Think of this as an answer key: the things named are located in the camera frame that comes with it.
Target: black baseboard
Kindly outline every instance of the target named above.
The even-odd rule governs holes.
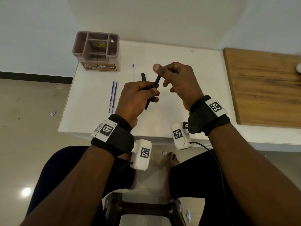
[[[34,81],[34,82],[46,82],[46,83],[63,83],[71,84],[72,77],[61,77],[52,75],[41,75],[41,74],[24,74],[24,73],[13,73],[0,71],[0,79],[12,79],[12,80],[23,80],[23,81]]]

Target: fingernail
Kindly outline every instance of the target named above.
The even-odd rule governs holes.
[[[155,64],[154,66],[153,66],[153,69],[155,70],[155,71],[157,71],[158,69],[159,69],[159,67],[160,67],[160,64]]]

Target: person's right hand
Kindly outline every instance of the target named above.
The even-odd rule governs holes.
[[[173,62],[165,67],[155,64],[153,70],[165,79],[164,87],[171,84],[170,91],[177,93],[188,111],[197,99],[204,96],[191,66]]]

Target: wooden board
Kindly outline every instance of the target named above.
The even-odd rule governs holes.
[[[301,56],[223,50],[238,124],[301,128]]]

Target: white table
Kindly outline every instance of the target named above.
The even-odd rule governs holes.
[[[203,93],[222,104],[232,124],[248,142],[301,145],[301,129],[237,125],[221,51],[132,41],[120,41],[120,47],[121,72],[86,71],[78,64],[58,131],[90,139],[90,134],[96,126],[109,116],[113,80],[118,81],[116,109],[123,85],[133,80],[133,63],[135,81],[141,80],[142,72],[146,74],[147,81],[155,81],[157,74],[152,70],[155,63],[164,66],[178,61],[193,67]],[[136,139],[144,138],[153,144],[173,144],[170,125],[177,121],[187,121],[189,112],[183,107],[181,99],[175,93],[170,93],[170,87],[164,88],[162,83],[163,80],[159,87],[160,101],[151,103],[139,116],[138,125],[131,133]],[[208,137],[203,133],[191,135],[191,138],[210,145]],[[301,151],[299,146],[291,147],[292,149],[287,149],[290,147],[285,146],[283,151]]]

